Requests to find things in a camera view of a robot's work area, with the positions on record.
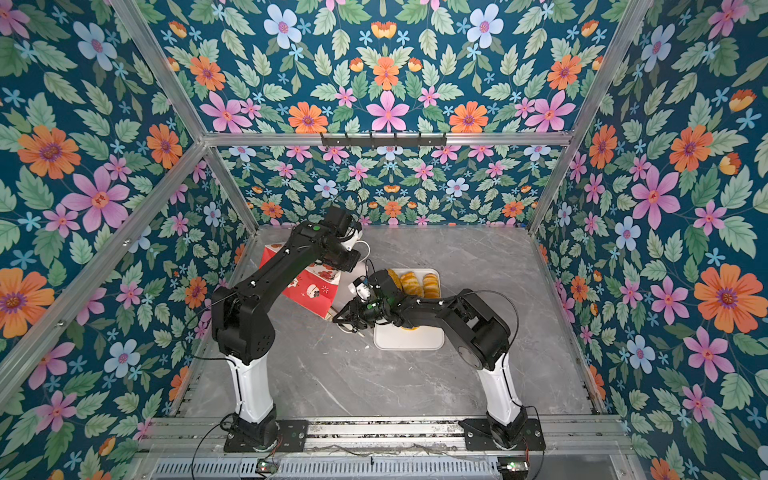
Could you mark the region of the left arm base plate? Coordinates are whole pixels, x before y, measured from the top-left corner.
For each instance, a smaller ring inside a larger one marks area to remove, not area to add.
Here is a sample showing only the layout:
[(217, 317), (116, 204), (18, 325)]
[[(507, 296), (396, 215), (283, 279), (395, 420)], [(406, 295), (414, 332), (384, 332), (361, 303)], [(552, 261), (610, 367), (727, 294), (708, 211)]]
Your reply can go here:
[(308, 438), (306, 420), (266, 420), (261, 424), (238, 421), (227, 435), (227, 453), (302, 452)]

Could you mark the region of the long fake bread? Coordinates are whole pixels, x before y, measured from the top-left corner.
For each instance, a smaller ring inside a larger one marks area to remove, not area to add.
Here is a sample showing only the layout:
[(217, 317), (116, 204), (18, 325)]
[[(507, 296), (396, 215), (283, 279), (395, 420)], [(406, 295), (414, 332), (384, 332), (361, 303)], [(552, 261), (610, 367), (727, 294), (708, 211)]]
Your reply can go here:
[(424, 297), (427, 299), (437, 299), (441, 297), (441, 288), (438, 276), (434, 273), (427, 273), (422, 280)]

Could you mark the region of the black hook rail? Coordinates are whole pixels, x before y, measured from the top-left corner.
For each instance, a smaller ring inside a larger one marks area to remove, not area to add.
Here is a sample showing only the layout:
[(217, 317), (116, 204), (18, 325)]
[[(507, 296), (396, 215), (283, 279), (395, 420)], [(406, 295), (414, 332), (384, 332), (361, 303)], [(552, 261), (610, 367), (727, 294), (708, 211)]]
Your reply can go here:
[(360, 147), (360, 148), (378, 148), (378, 147), (443, 147), (448, 145), (448, 139), (445, 134), (422, 134), (422, 133), (392, 133), (392, 134), (321, 134), (321, 145), (324, 147)]

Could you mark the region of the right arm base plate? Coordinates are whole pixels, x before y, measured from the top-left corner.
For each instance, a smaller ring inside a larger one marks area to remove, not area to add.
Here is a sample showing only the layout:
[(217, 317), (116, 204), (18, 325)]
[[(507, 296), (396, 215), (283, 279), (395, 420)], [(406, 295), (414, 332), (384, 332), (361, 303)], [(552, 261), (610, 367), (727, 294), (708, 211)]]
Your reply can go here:
[(525, 418), (503, 426), (489, 418), (466, 418), (458, 425), (464, 431), (465, 447), (469, 451), (544, 451), (546, 442), (540, 422)]

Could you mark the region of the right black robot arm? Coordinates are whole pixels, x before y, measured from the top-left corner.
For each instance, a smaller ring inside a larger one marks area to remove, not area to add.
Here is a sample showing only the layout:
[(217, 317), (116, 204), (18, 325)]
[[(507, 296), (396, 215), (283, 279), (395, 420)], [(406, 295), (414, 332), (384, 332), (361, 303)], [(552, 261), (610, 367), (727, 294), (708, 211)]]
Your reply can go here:
[(509, 358), (516, 334), (478, 292), (437, 297), (387, 270), (356, 279), (352, 291), (352, 299), (333, 317), (335, 324), (350, 333), (387, 325), (441, 330), (478, 373), (493, 443), (510, 450), (523, 440), (528, 414), (515, 391)]

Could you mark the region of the white rectangular tray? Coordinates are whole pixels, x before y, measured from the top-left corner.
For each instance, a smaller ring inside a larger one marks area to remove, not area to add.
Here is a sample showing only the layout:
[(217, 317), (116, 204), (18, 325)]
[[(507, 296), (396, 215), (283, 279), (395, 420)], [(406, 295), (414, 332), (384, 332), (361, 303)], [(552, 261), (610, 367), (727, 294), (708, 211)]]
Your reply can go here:
[[(420, 283), (425, 274), (439, 273), (429, 268), (394, 268), (400, 277), (402, 274), (412, 271), (418, 277)], [(436, 351), (443, 347), (445, 334), (437, 327), (422, 326), (415, 331), (406, 331), (393, 324), (382, 325), (379, 323), (373, 332), (375, 346), (382, 351)]]

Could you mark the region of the yellow oval fake bread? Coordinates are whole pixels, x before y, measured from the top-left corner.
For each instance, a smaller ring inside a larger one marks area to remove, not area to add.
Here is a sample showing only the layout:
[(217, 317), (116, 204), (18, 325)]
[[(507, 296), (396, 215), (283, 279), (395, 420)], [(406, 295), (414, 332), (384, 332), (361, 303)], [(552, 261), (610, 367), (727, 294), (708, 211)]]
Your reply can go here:
[(392, 280), (392, 282), (394, 283), (395, 287), (398, 290), (403, 290), (402, 282), (400, 280), (400, 277), (397, 275), (397, 273), (393, 269), (388, 269), (387, 273), (388, 273), (390, 279)]

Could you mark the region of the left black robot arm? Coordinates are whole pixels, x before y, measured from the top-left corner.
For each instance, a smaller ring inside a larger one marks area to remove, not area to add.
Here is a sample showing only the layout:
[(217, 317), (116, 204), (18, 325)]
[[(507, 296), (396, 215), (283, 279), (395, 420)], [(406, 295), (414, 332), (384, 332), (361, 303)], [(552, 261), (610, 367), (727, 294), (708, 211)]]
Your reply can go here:
[(269, 318), (272, 305), (311, 265), (352, 271), (361, 258), (353, 246), (361, 237), (362, 226), (353, 214), (331, 207), (319, 221), (296, 224), (277, 253), (255, 273), (214, 292), (212, 338), (228, 362), (234, 384), (230, 430), (245, 447), (266, 451), (278, 442), (277, 411), (267, 369), (276, 335)]

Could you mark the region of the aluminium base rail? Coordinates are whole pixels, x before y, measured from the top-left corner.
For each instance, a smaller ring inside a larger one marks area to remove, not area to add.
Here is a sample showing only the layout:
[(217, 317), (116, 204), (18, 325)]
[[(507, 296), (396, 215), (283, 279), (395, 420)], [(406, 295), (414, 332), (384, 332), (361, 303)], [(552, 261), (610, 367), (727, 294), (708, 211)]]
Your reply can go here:
[(564, 455), (628, 454), (634, 451), (613, 415), (532, 417), (521, 438), (508, 449), (491, 438), (483, 416), (314, 417), (278, 422), (278, 437), (248, 448), (237, 433), (224, 431), (216, 418), (156, 420), (138, 441), (139, 450), (203, 453), (435, 453), (449, 455), (546, 452)]

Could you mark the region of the red white paper bag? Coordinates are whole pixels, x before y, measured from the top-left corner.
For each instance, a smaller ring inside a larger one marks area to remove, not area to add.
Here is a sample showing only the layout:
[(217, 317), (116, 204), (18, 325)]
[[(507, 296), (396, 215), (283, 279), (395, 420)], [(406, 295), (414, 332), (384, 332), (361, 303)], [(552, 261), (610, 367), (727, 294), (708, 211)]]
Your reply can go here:
[(336, 270), (325, 264), (313, 264), (291, 280), (282, 295), (330, 321), (352, 298), (349, 285), (363, 274), (362, 262), (358, 262), (351, 272)]

